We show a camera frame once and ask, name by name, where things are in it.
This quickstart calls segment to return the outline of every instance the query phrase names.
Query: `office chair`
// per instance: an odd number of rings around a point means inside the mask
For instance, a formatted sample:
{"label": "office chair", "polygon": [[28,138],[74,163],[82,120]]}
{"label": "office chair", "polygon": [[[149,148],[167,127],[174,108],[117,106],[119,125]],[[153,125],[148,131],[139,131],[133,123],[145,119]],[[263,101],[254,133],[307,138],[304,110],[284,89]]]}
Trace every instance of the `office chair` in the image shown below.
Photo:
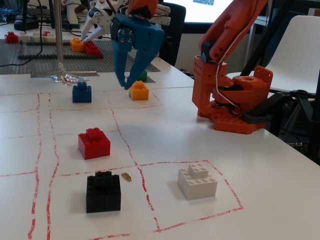
{"label": "office chair", "polygon": [[171,9],[169,26],[162,26],[164,39],[160,48],[159,57],[174,66],[177,61],[181,36],[186,18],[186,8],[174,3],[162,3]]}

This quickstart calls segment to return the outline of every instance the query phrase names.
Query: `lego baseplate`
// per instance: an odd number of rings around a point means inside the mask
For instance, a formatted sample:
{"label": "lego baseplate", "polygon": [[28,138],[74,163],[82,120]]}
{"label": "lego baseplate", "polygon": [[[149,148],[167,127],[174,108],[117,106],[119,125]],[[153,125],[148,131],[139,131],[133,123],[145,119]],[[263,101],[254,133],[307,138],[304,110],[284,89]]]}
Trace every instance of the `lego baseplate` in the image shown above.
{"label": "lego baseplate", "polygon": [[[110,40],[95,40],[93,41],[100,49],[103,59],[65,59],[64,67],[68,72],[95,70],[97,73],[112,73],[114,72],[114,53],[113,46]],[[26,46],[25,44],[7,44],[4,39],[0,39],[0,65],[6,64],[22,64],[27,60],[19,60],[18,56],[35,55],[40,51],[40,46]],[[84,55],[82,52],[72,52],[69,46],[63,48],[65,55],[77,56]],[[52,45],[43,46],[42,55],[56,54],[56,47]],[[134,58],[128,56],[125,66],[125,71],[129,72],[134,63]],[[35,59],[23,66],[6,66],[0,67],[0,75],[2,74],[31,74],[55,72],[58,69],[58,64],[55,59]],[[160,72],[155,66],[150,64],[148,72]]]}

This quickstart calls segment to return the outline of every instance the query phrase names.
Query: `cable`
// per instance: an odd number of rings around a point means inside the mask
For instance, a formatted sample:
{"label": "cable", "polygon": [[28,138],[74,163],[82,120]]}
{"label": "cable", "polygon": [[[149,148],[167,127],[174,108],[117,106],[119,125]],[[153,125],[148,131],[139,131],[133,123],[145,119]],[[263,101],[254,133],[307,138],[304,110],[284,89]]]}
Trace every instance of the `cable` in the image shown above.
{"label": "cable", "polygon": [[40,24],[40,52],[33,56],[33,58],[29,59],[28,61],[24,62],[24,63],[21,63],[21,64],[14,64],[14,63],[11,63],[11,64],[5,64],[5,65],[0,65],[0,68],[1,67],[8,67],[8,66],[23,66],[23,65],[26,65],[28,63],[30,63],[32,60],[36,59],[41,53],[42,53],[42,50],[43,50],[43,44],[42,44],[42,22],[43,22],[43,14],[42,14],[42,8],[41,8],[41,3],[40,3],[40,0],[37,0],[38,3],[39,3],[39,6],[40,6],[40,13],[41,13],[41,24]]}
{"label": "cable", "polygon": [[[257,10],[257,6],[258,6],[258,0],[256,0],[256,2],[255,2],[255,7],[254,7],[254,10],[253,10],[252,16],[249,18],[248,24],[242,29],[241,32],[239,32],[239,33],[237,34],[237,36],[234,38],[234,40],[231,42],[231,44],[229,45],[229,47],[226,49],[226,51],[224,52],[224,54],[222,55],[222,57],[220,58],[220,60],[217,62],[218,67],[217,67],[216,75],[215,75],[215,88],[216,88],[216,91],[217,91],[217,93],[218,93],[221,97],[223,97],[225,100],[227,100],[227,101],[228,101],[230,104],[232,104],[234,107],[240,108],[240,110],[241,110],[241,107],[240,107],[240,106],[236,105],[236,104],[233,103],[230,99],[228,99],[226,96],[224,96],[223,94],[221,94],[221,93],[219,92],[219,88],[218,88],[218,74],[219,74],[219,70],[220,70],[221,65],[222,65],[222,61],[224,60],[225,56],[228,54],[228,52],[229,52],[229,50],[232,48],[233,44],[237,41],[237,39],[241,36],[241,34],[242,34],[244,31],[246,31],[247,27],[249,26],[250,21],[252,20],[253,16],[255,15],[255,12],[256,12],[256,10]],[[231,111],[232,111],[235,115],[241,114],[241,111],[240,111],[240,113],[235,112],[233,109],[231,109]]]}
{"label": "cable", "polygon": [[1,24],[1,25],[0,25],[0,27],[1,27],[1,26],[4,26],[4,25],[8,25],[8,24],[13,24],[14,22],[15,22],[15,21],[10,21],[10,22],[7,22],[7,23],[4,23],[4,24]]}
{"label": "cable", "polygon": [[285,128],[282,127],[282,126],[281,126],[280,128],[281,128],[281,130],[283,130],[283,131],[285,131],[286,133],[290,134],[291,136],[295,137],[296,140],[298,141],[298,143],[301,144],[300,139],[299,139],[295,134],[293,134],[292,132],[288,131],[287,129],[285,129]]}

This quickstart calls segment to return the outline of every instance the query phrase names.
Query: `orange lego brick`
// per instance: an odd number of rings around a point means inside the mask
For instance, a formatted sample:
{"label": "orange lego brick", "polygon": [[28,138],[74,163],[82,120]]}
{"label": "orange lego brick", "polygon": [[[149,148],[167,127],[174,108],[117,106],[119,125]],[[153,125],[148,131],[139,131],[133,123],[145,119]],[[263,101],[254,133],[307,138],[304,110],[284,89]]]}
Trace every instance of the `orange lego brick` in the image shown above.
{"label": "orange lego brick", "polygon": [[71,46],[72,52],[84,52],[85,51],[84,44],[77,37],[74,37],[72,40],[70,40],[70,46]]}
{"label": "orange lego brick", "polygon": [[132,101],[148,100],[149,89],[142,81],[136,81],[133,86],[129,88],[129,96]]}

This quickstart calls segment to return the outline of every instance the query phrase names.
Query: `black cable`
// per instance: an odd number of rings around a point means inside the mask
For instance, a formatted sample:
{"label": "black cable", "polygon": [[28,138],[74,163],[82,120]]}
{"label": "black cable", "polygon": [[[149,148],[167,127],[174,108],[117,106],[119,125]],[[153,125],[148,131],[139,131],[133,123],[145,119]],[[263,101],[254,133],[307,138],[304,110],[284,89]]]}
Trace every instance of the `black cable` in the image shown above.
{"label": "black cable", "polygon": [[40,3],[40,0],[37,0],[38,3],[39,3],[39,6],[40,6],[40,12],[41,12],[41,24],[40,24],[40,52],[33,56],[33,58],[29,59],[28,61],[24,62],[24,63],[21,63],[21,64],[14,64],[14,63],[11,63],[11,64],[5,64],[5,65],[0,65],[0,68],[1,67],[8,67],[8,66],[23,66],[23,65],[26,65],[28,63],[30,63],[32,60],[36,59],[41,53],[42,53],[42,50],[43,50],[43,44],[42,44],[42,21],[43,21],[43,14],[42,14],[42,7],[41,7],[41,3]]}
{"label": "black cable", "polygon": [[4,26],[4,25],[8,25],[8,24],[13,24],[14,22],[15,22],[15,21],[10,21],[10,22],[7,22],[7,23],[4,23],[4,24],[1,24],[1,25],[0,25],[0,27],[1,27],[1,26]]}
{"label": "black cable", "polygon": [[288,131],[287,129],[285,129],[285,128],[282,127],[282,126],[280,127],[280,129],[283,130],[283,131],[285,131],[286,133],[290,134],[291,136],[295,137],[299,144],[301,143],[300,139],[296,136],[296,134]]}

